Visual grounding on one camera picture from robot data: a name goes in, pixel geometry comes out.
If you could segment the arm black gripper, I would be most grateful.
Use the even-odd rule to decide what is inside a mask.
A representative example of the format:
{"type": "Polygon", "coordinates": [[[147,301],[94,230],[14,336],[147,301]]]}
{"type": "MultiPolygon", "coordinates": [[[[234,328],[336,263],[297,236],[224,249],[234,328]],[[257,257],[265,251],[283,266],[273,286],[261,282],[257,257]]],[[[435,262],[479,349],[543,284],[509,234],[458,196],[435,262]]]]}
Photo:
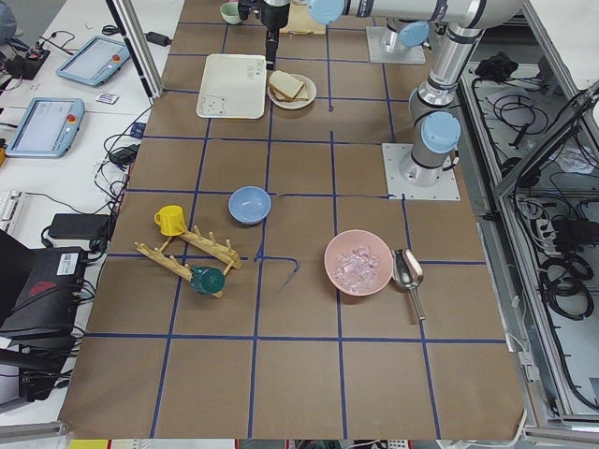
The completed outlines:
{"type": "Polygon", "coordinates": [[[279,45],[279,30],[288,23],[290,10],[289,0],[239,0],[238,13],[245,21],[251,12],[257,12],[257,17],[267,28],[265,41],[266,68],[274,70],[279,45]]]}

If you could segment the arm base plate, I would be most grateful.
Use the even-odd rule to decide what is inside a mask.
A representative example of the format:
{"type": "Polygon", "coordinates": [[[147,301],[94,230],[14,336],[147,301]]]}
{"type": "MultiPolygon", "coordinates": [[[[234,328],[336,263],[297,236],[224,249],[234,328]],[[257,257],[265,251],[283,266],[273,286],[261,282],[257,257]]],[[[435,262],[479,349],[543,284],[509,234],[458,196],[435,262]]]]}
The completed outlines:
{"type": "Polygon", "coordinates": [[[366,36],[371,63],[424,65],[426,57],[421,46],[406,47],[398,33],[386,27],[369,26],[366,36]]]}
{"type": "Polygon", "coordinates": [[[460,201],[455,171],[445,171],[450,158],[441,167],[421,167],[412,158],[412,147],[406,143],[382,145],[387,195],[397,200],[460,201]]]}

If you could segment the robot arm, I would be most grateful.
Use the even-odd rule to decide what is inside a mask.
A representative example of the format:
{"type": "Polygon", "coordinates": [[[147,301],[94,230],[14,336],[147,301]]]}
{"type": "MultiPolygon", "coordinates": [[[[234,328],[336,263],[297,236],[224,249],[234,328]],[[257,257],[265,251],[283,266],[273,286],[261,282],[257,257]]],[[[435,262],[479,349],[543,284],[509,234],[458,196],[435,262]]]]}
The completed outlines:
{"type": "MultiPolygon", "coordinates": [[[[342,15],[357,18],[380,17],[417,22],[456,23],[465,29],[486,29],[512,18],[523,6],[518,0],[387,0],[387,1],[309,1],[310,16],[328,25],[342,15]]],[[[275,68],[279,32],[288,24],[290,3],[280,1],[240,1],[238,12],[246,20],[254,12],[267,28],[266,68],[275,68]]]]}
{"type": "Polygon", "coordinates": [[[482,29],[450,23],[427,79],[410,96],[415,139],[411,151],[401,159],[399,171],[415,187],[429,188],[438,182],[446,158],[457,147],[461,125],[448,109],[483,34],[482,29]]]}

